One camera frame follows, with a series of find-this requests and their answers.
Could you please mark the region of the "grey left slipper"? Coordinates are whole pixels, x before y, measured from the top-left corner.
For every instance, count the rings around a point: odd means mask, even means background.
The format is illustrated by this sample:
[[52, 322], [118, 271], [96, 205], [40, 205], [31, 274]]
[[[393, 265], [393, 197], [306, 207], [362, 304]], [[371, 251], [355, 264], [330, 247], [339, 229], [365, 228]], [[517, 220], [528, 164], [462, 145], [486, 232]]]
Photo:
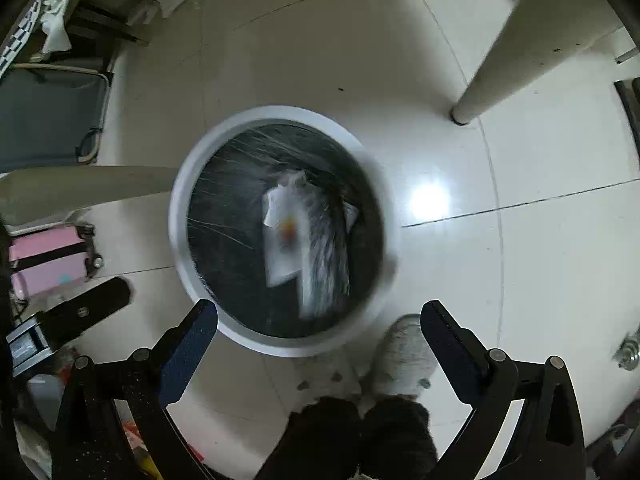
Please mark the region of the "grey left slipper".
[[358, 400], [361, 396], [358, 374], [342, 349], [296, 359], [293, 365], [296, 390], [303, 404], [321, 398]]

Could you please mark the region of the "black bin liner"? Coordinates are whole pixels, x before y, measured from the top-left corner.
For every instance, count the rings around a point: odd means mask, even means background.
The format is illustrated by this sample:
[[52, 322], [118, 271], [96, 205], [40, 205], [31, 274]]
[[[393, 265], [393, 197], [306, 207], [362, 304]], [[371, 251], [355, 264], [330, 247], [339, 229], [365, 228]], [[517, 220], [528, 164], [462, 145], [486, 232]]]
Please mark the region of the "black bin liner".
[[343, 321], [369, 299], [382, 264], [383, 223], [358, 162], [298, 125], [247, 128], [210, 156], [186, 237], [222, 310], [277, 338]]

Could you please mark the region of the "grey right slipper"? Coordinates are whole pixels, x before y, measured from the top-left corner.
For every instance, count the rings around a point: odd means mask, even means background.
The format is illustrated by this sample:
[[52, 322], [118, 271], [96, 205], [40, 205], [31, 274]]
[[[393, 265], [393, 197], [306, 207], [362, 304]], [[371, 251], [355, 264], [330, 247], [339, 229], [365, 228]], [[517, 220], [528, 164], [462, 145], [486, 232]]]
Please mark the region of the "grey right slipper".
[[434, 352], [422, 333], [420, 315], [404, 315], [390, 326], [376, 349], [371, 392], [375, 396], [417, 399], [431, 388], [437, 367]]

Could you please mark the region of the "metal dumbbell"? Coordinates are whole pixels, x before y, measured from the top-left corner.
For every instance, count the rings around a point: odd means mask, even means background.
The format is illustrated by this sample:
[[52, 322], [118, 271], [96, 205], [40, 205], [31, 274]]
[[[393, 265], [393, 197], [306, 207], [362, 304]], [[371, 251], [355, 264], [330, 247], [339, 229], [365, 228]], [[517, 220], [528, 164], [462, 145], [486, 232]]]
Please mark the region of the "metal dumbbell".
[[614, 360], [618, 367], [627, 372], [632, 372], [639, 366], [640, 360], [640, 330], [625, 336], [620, 348], [614, 354]]

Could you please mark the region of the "black white checkered cloth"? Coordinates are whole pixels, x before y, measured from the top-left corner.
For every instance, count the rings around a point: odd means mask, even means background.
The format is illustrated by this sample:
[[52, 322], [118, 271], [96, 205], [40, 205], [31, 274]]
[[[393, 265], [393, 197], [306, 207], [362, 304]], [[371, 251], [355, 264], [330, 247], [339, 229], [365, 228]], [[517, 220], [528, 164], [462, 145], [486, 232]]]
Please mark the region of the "black white checkered cloth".
[[51, 30], [64, 24], [68, 0], [12, 0], [8, 13], [1, 20], [4, 37], [1, 43], [1, 76], [14, 63], [17, 55], [26, 47], [32, 33], [44, 28], [47, 36]]

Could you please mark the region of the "grey slipper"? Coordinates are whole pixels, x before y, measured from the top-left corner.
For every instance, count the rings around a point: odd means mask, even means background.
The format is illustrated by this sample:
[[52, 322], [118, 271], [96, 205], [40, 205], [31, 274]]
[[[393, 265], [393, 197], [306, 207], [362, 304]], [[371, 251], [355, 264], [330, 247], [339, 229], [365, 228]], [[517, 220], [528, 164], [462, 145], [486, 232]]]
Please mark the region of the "grey slipper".
[[321, 398], [358, 400], [361, 396], [358, 374], [342, 349], [296, 359], [293, 365], [296, 390], [303, 404]]
[[434, 352], [422, 333], [420, 315], [404, 315], [390, 326], [376, 349], [371, 392], [375, 396], [417, 399], [431, 388], [437, 367]]

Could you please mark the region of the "black trousers legs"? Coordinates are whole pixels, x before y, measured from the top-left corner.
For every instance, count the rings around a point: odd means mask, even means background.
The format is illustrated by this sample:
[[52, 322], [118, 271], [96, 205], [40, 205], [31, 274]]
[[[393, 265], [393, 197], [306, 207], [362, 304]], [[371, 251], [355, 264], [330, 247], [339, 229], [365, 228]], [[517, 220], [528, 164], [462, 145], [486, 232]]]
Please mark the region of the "black trousers legs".
[[258, 479], [425, 479], [438, 462], [430, 414], [388, 396], [361, 415], [352, 400], [324, 396], [288, 416]]

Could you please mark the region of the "white table leg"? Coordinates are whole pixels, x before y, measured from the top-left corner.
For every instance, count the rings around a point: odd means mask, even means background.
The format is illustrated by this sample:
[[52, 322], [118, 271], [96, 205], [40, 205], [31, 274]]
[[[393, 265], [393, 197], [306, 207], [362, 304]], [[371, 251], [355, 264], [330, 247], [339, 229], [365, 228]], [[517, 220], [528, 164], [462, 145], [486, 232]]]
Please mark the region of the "white table leg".
[[451, 119], [472, 122], [621, 27], [606, 0], [518, 0]]

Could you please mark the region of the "pink suitcase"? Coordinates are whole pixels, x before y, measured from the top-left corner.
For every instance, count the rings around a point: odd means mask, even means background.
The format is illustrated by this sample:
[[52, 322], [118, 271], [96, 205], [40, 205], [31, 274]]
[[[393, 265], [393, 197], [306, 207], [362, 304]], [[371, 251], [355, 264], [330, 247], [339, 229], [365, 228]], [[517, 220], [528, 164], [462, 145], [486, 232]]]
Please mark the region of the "pink suitcase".
[[64, 224], [15, 237], [9, 251], [14, 296], [29, 301], [93, 278], [103, 266], [95, 235], [91, 224]]

